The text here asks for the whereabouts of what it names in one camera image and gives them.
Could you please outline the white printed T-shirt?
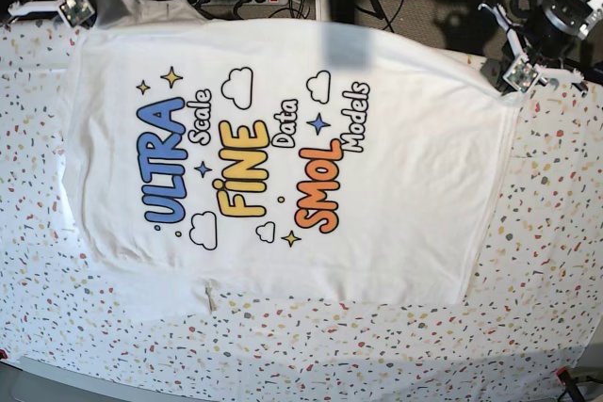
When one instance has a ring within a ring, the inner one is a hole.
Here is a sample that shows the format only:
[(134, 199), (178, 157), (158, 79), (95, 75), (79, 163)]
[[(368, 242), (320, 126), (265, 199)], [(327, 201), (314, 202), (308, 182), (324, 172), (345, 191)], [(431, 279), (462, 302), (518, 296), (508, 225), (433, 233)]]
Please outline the white printed T-shirt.
[(117, 272), (259, 297), (454, 304), (520, 101), (401, 36), (140, 20), (78, 40), (63, 185)]

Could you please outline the terrazzo patterned tablecloth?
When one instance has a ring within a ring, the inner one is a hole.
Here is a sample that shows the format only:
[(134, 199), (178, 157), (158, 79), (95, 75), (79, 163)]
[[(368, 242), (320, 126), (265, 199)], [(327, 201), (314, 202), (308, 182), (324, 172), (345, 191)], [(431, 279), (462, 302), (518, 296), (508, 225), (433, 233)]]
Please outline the terrazzo patterned tablecloth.
[(554, 397), (602, 316), (602, 89), (542, 89), (519, 117), (495, 221), (460, 306), (217, 294), (141, 323), (62, 205), (51, 105), (78, 33), (1, 32), (1, 347), (109, 381), (217, 401)]

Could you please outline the red clamp right corner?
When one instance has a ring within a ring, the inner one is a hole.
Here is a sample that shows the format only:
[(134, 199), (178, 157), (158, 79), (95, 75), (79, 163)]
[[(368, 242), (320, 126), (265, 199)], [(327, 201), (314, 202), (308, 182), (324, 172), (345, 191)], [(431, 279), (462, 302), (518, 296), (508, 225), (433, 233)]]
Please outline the red clamp right corner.
[(556, 399), (557, 402), (562, 402), (565, 397), (568, 397), (572, 402), (586, 401), (576, 381), (571, 377), (569, 371), (565, 367), (556, 372), (556, 377), (563, 386), (561, 395)]

